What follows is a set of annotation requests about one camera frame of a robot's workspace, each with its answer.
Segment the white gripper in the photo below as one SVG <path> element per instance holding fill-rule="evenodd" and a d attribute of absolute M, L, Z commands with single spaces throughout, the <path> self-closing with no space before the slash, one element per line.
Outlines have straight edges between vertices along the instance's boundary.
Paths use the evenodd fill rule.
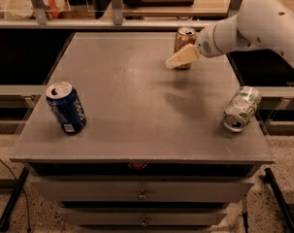
<path fill-rule="evenodd" d="M 197 38 L 197 47 L 187 44 L 165 61 L 169 69 L 196 61 L 200 53 L 205 57 L 216 57 L 232 50 L 233 24 L 217 22 L 202 29 Z"/>

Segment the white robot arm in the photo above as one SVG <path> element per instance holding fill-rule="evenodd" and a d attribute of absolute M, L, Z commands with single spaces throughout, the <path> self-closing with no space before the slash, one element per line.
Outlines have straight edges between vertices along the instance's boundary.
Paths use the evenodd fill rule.
<path fill-rule="evenodd" d="M 247 0 L 232 17 L 206 26 L 165 62 L 169 69 L 233 51 L 271 50 L 294 69 L 294 13 L 278 0 Z"/>

